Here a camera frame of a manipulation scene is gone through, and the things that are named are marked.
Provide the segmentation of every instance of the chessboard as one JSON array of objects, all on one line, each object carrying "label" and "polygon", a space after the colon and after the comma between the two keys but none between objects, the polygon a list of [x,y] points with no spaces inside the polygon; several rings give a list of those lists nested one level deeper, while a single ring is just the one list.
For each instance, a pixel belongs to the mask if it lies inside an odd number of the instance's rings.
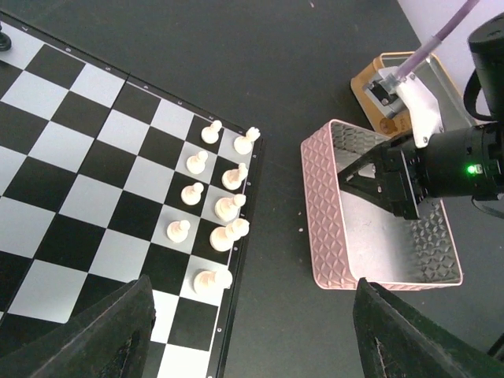
[{"label": "chessboard", "polygon": [[[0,52],[0,357],[52,331],[127,282],[148,275],[157,319],[143,378],[222,376],[248,236],[215,251],[228,222],[218,199],[244,194],[250,222],[264,140],[235,151],[245,131],[2,15]],[[203,173],[187,159],[208,153]],[[245,163],[235,191],[222,176]],[[202,199],[181,191],[202,183]],[[182,243],[173,221],[191,227]],[[195,276],[227,269],[229,288],[196,294]]]}]

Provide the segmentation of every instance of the white square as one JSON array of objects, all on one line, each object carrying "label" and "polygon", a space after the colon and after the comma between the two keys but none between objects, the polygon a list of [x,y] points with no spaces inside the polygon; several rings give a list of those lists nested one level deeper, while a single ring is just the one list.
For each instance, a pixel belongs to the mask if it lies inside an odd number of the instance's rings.
[{"label": "white square", "polygon": [[124,189],[144,198],[164,203],[172,178],[173,171],[170,168],[138,156]]},{"label": "white square", "polygon": [[54,122],[49,122],[28,156],[77,172],[93,139]]},{"label": "white square", "polygon": [[198,273],[204,270],[211,270],[215,272],[222,269],[227,270],[228,267],[226,265],[206,260],[205,258],[199,258],[198,256],[191,255],[189,257],[189,264],[187,265],[186,275],[183,278],[180,296],[183,298],[192,299],[194,301],[208,303],[209,305],[214,305],[217,307],[220,306],[222,301],[222,294],[224,292],[223,290],[215,290],[205,293],[204,295],[198,295],[195,292],[193,283]]},{"label": "white square", "polygon": [[48,210],[0,198],[0,250],[33,258],[53,218]]},{"label": "white square", "polygon": [[149,245],[145,240],[106,230],[89,273],[125,283],[137,280]]},{"label": "white square", "polygon": [[152,330],[150,341],[166,344],[172,329],[179,297],[157,290],[152,290],[152,294],[154,296],[154,307],[156,308],[156,324]]},{"label": "white square", "polygon": [[25,158],[26,155],[0,146],[0,195],[6,191]]},{"label": "white square", "polygon": [[[188,236],[182,243],[174,243],[166,235],[166,229],[169,224],[174,221],[189,221],[191,228],[189,228]],[[186,213],[182,210],[176,209],[171,206],[163,205],[161,213],[159,214],[159,219],[156,223],[156,228],[154,229],[154,234],[152,236],[152,243],[156,243],[160,246],[166,246],[172,250],[178,250],[184,252],[185,254],[190,254],[192,247],[195,243],[196,232],[199,226],[199,217],[193,214]]]},{"label": "white square", "polygon": [[2,102],[50,120],[67,93],[63,87],[23,71]]},{"label": "white square", "polygon": [[162,99],[150,124],[163,132],[184,140],[189,132],[193,117],[194,114],[189,110]]},{"label": "white square", "polygon": [[167,344],[157,378],[206,378],[210,353]]},{"label": "white square", "polygon": [[98,139],[137,155],[149,125],[116,110],[110,112]]},{"label": "white square", "polygon": [[110,108],[124,81],[98,67],[85,65],[70,91]]},{"label": "white square", "polygon": [[237,132],[232,132],[231,130],[225,128],[224,133],[222,134],[222,140],[220,141],[219,156],[231,160],[236,164],[245,163],[248,168],[250,165],[250,159],[252,158],[252,151],[247,155],[240,155],[236,152],[234,143],[235,139],[239,136],[243,135],[240,135]]},{"label": "white square", "polygon": [[87,273],[34,260],[8,313],[65,323]]},{"label": "white square", "polygon": [[180,151],[179,160],[176,163],[175,170],[177,172],[183,173],[186,176],[192,177],[197,181],[201,181],[202,183],[209,183],[212,179],[213,169],[215,168],[215,163],[217,161],[217,155],[213,154],[209,151],[208,159],[205,163],[205,170],[198,175],[191,173],[187,170],[187,159],[195,156],[198,152],[203,151],[201,147],[195,146],[189,142],[185,142],[183,144],[182,150]]},{"label": "white square", "polygon": [[106,228],[121,192],[121,189],[107,183],[78,175],[60,213]]},{"label": "white square", "polygon": [[19,69],[26,69],[44,42],[6,23],[2,23],[2,27],[2,32],[10,37],[13,46],[0,54],[0,61],[6,61]]}]

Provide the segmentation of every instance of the white pawn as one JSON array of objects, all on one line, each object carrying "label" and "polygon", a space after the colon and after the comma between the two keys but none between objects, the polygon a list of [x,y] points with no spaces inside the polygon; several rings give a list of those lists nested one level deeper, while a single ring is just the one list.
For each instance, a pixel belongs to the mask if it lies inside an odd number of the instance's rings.
[{"label": "white pawn", "polygon": [[206,294],[227,289],[233,283],[233,275],[227,269],[220,269],[216,272],[204,270],[196,275],[193,287],[196,294]]},{"label": "white pawn", "polygon": [[208,144],[214,144],[219,140],[219,131],[222,129],[222,122],[215,120],[210,126],[203,128],[202,139],[203,142]]},{"label": "white pawn", "polygon": [[210,245],[214,250],[225,252],[233,247],[233,243],[249,233],[248,220],[238,218],[226,227],[217,227],[210,234]]},{"label": "white pawn", "polygon": [[221,198],[215,204],[215,214],[225,222],[232,221],[238,216],[239,208],[245,205],[245,201],[244,195]]},{"label": "white pawn", "polygon": [[194,185],[189,185],[182,189],[180,192],[180,198],[182,202],[186,205],[193,206],[196,205],[202,199],[203,184],[195,183]]},{"label": "white pawn", "polygon": [[189,235],[189,228],[191,228],[189,220],[175,221],[166,228],[166,235],[174,243],[182,243]]},{"label": "white pawn", "polygon": [[245,163],[239,163],[237,169],[229,169],[222,175],[222,184],[230,191],[235,191],[242,185],[242,181],[249,174]]},{"label": "white pawn", "polygon": [[249,131],[246,132],[245,136],[239,136],[235,139],[233,146],[235,150],[240,155],[247,155],[252,151],[252,146],[254,142],[259,139],[261,133],[258,128],[249,128]]},{"label": "white pawn", "polygon": [[199,151],[195,156],[187,159],[186,167],[193,175],[199,175],[205,170],[205,163],[208,160],[208,152]]}]

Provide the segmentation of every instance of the green led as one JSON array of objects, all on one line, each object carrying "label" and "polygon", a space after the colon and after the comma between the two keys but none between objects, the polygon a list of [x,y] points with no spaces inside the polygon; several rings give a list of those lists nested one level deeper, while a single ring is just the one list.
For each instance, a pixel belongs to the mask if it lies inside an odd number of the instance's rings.
[{"label": "green led", "polygon": [[474,175],[476,173],[476,166],[470,165],[469,167],[467,167],[467,173],[469,175]]}]

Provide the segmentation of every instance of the gray surface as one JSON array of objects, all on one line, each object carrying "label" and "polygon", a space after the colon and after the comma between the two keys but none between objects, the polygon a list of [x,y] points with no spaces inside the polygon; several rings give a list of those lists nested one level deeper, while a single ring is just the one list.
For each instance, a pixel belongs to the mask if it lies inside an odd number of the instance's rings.
[{"label": "gray surface", "polygon": [[[299,145],[334,117],[367,125],[350,78],[379,54],[418,41],[395,0],[312,3],[2,3],[219,117],[260,128],[268,140],[225,378],[362,377],[354,292],[317,287],[299,231],[306,230]],[[502,222],[467,198],[447,207],[464,284],[401,297],[485,350],[504,329]]]}]

